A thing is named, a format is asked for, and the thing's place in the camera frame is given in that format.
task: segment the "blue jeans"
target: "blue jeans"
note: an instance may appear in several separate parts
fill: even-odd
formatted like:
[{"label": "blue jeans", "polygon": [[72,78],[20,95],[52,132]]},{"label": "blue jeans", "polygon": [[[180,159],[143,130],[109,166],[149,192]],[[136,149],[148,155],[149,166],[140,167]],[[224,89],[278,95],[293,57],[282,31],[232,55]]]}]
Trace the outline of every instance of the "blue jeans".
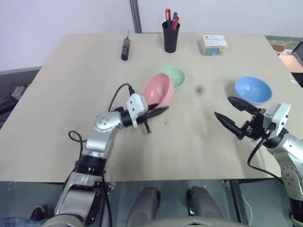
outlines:
[{"label": "blue jeans", "polygon": [[26,218],[0,218],[0,227],[40,227],[46,220],[34,221]]}]

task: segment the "green bowl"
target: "green bowl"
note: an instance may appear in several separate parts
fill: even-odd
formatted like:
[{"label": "green bowl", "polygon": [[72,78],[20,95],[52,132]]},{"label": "green bowl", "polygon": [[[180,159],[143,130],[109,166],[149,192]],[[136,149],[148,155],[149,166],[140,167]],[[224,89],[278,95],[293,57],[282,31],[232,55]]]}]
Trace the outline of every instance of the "green bowl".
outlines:
[{"label": "green bowl", "polygon": [[180,90],[182,85],[185,82],[185,73],[182,69],[173,66],[173,65],[165,65],[159,69],[157,69],[156,73],[165,73],[169,76],[174,84],[175,93]]}]

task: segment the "blue bowl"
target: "blue bowl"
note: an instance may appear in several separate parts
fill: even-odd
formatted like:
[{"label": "blue bowl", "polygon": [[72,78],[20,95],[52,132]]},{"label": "blue bowl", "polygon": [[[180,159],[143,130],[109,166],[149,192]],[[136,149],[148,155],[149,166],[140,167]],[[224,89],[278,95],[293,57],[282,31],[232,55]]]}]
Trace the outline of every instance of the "blue bowl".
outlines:
[{"label": "blue bowl", "polygon": [[272,91],[267,83],[258,78],[241,77],[235,83],[235,95],[258,106],[271,99]]}]

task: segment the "box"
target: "box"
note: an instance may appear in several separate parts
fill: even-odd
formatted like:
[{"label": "box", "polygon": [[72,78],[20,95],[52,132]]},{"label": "box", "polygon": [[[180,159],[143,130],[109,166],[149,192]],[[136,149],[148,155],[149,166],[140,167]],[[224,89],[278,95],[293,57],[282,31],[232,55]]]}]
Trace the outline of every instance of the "box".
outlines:
[{"label": "box", "polygon": [[205,56],[221,55],[228,45],[223,35],[204,35],[202,40],[202,54]]}]

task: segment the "table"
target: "table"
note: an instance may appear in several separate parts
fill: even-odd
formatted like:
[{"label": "table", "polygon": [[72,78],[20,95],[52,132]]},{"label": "table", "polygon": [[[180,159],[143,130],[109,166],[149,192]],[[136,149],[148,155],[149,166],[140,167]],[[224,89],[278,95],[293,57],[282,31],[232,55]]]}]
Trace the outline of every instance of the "table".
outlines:
[{"label": "table", "polygon": [[[224,35],[229,49],[211,57],[200,54],[199,34],[179,34],[174,54],[164,52],[162,34],[131,35],[128,61],[120,59],[123,34],[67,35],[0,131],[0,180],[63,182],[79,156],[79,144],[68,138],[68,131],[86,138],[119,85],[129,82],[139,92],[163,64],[181,67],[186,83],[170,109],[150,120],[151,134],[143,127],[117,134],[107,181],[268,177],[246,165],[251,141],[237,140],[214,111],[239,126],[249,120],[227,96],[233,95],[237,78],[259,77],[271,86],[272,102],[292,104],[286,128],[302,138],[303,91],[264,36]],[[127,89],[122,90],[114,107],[125,106],[127,97]],[[252,163],[280,175],[264,148]]]}]

